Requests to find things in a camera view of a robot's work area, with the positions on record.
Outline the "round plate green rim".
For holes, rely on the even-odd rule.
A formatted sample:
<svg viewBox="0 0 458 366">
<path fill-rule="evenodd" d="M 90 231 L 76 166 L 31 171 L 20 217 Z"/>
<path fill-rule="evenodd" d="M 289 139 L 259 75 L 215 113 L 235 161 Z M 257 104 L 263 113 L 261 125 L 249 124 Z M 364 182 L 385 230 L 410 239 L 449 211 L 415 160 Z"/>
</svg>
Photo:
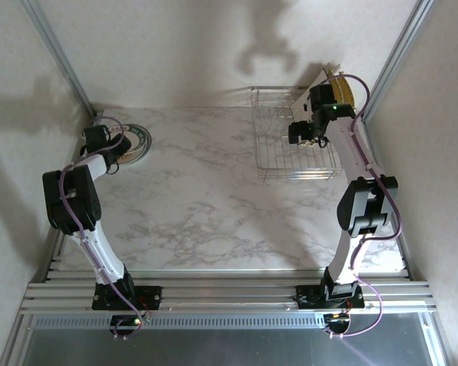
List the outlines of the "round plate green rim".
<svg viewBox="0 0 458 366">
<path fill-rule="evenodd" d="M 125 124 L 124 135 L 130 140 L 130 149 L 118 160 L 119 165 L 132 165 L 140 161 L 150 150 L 152 136 L 150 132 L 138 124 Z"/>
</svg>

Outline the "round white patterned plate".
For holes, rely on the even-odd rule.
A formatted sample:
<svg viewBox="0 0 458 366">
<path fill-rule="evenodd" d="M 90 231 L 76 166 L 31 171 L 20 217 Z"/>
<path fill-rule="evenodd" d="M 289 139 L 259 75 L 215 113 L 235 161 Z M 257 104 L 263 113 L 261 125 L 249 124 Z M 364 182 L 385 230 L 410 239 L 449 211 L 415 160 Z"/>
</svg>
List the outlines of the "round white patterned plate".
<svg viewBox="0 0 458 366">
<path fill-rule="evenodd" d="M 148 154 L 148 151 L 140 151 L 137 153 L 125 154 L 119 160 L 119 165 L 135 165 L 142 161 Z"/>
</svg>

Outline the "black controller board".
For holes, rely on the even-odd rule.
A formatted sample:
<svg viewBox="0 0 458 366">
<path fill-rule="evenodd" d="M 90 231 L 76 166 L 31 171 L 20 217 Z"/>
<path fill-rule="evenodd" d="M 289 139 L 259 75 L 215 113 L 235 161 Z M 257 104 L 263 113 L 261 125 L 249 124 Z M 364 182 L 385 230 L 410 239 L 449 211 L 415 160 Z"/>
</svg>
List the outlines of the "black controller board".
<svg viewBox="0 0 458 366">
<path fill-rule="evenodd" d="M 347 313 L 329 313 L 324 314 L 324 331 L 344 334 L 350 328 L 350 316 Z"/>
<path fill-rule="evenodd" d="M 135 315 L 113 315 L 109 323 L 109 331 L 112 334 L 127 335 L 132 333 L 144 321 Z"/>
</svg>

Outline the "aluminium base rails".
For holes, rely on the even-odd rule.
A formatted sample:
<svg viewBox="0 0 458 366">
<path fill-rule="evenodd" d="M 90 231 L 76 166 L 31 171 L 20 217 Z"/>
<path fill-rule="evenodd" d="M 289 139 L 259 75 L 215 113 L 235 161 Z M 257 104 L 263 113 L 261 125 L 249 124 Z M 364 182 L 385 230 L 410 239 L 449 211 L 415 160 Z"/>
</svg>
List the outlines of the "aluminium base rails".
<svg viewBox="0 0 458 366">
<path fill-rule="evenodd" d="M 251 271 L 131 271 L 136 285 L 161 286 L 159 312 L 168 313 L 295 313 L 298 285 L 318 284 L 316 270 Z M 405 271 L 370 273 L 363 288 L 365 309 L 376 313 L 435 311 L 432 290 L 425 281 L 407 278 Z M 91 313 L 95 279 L 89 271 L 49 271 L 42 283 L 30 283 L 19 306 L 21 314 Z"/>
</svg>

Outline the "grey metal panel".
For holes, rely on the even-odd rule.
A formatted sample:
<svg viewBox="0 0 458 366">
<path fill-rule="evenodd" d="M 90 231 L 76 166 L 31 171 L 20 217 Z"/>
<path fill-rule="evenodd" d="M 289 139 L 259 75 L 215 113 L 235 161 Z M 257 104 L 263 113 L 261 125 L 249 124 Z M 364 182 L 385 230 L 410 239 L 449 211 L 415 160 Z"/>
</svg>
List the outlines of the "grey metal panel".
<svg viewBox="0 0 458 366">
<path fill-rule="evenodd" d="M 428 313 L 391 313 L 350 338 L 321 329 L 35 329 L 25 316 L 0 366 L 456 366 Z"/>
</svg>

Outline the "aluminium frame post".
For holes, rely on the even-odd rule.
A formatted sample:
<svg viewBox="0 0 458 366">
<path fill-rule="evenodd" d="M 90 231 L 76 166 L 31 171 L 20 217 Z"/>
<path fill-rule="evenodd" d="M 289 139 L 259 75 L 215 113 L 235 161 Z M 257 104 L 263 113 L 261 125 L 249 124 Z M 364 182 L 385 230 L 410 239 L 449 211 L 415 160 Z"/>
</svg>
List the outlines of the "aluminium frame post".
<svg viewBox="0 0 458 366">
<path fill-rule="evenodd" d="M 408 16 L 405 26 L 396 40 L 385 65 L 376 80 L 370 94 L 370 100 L 363 113 L 363 121 L 371 118 L 379 102 L 385 96 L 387 89 L 392 83 L 392 79 L 398 71 L 399 66 L 404 61 L 408 51 L 411 49 L 414 39 L 418 35 L 421 25 L 424 23 L 428 13 L 432 9 L 436 0 L 417 0 Z"/>
<path fill-rule="evenodd" d="M 56 66 L 61 71 L 63 77 L 68 82 L 73 94 L 76 96 L 80 104 L 83 106 L 87 114 L 93 118 L 96 112 L 92 107 L 85 90 L 83 89 L 79 78 L 77 77 L 72 65 L 70 64 L 66 53 L 64 52 L 58 38 L 55 35 L 44 10 L 42 9 L 39 0 L 19 0 L 22 4 L 27 16 L 31 20 L 34 28 L 38 32 L 41 40 L 52 56 Z"/>
</svg>

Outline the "aluminium side rail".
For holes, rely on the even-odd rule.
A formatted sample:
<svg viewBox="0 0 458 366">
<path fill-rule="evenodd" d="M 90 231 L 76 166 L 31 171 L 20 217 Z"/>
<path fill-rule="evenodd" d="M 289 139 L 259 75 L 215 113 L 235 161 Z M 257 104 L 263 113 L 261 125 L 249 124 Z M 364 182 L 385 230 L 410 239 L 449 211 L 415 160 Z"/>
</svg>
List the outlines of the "aluminium side rail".
<svg viewBox="0 0 458 366">
<path fill-rule="evenodd" d="M 379 154 L 379 151 L 378 151 L 378 149 L 376 147 L 376 144 L 375 144 L 375 142 L 373 140 L 372 134 L 369 131 L 369 123 L 367 122 L 367 119 L 365 117 L 361 117 L 361 121 L 363 123 L 363 131 L 364 131 L 364 134 L 366 135 L 366 140 L 369 143 L 370 151 L 373 154 L 373 157 L 376 160 L 378 166 L 380 168 L 382 168 L 383 170 L 385 170 L 385 168 L 383 167 L 382 158 L 381 158 L 381 156 Z M 390 223 L 391 223 L 391 226 L 392 226 L 393 230 L 397 230 L 398 229 L 399 221 L 398 221 L 396 215 L 394 215 L 394 214 L 392 215 Z M 397 244 L 398 249 L 400 251 L 400 254 L 401 254 L 401 257 L 402 257 L 402 261 L 403 261 L 404 266 L 405 266 L 405 270 L 408 273 L 407 277 L 410 278 L 410 279 L 413 279 L 414 275 L 411 272 L 411 265 L 409 263 L 409 253 L 408 253 L 408 249 L 407 249 L 407 240 L 406 240 L 406 237 L 405 237 L 405 231 L 404 230 L 402 230 L 401 234 L 395 238 L 395 241 L 396 241 L 396 244 Z"/>
<path fill-rule="evenodd" d="M 101 115 L 96 116 L 87 128 L 103 125 L 101 119 Z M 46 172 L 42 176 L 47 218 L 52 228 L 62 236 L 56 244 L 52 263 L 63 260 L 66 243 L 81 248 L 82 234 L 93 230 L 101 217 L 93 174 L 82 174 L 79 170 L 79 162 L 86 155 L 85 129 L 82 133 L 84 145 L 79 150 L 79 156 L 65 168 Z"/>
</svg>

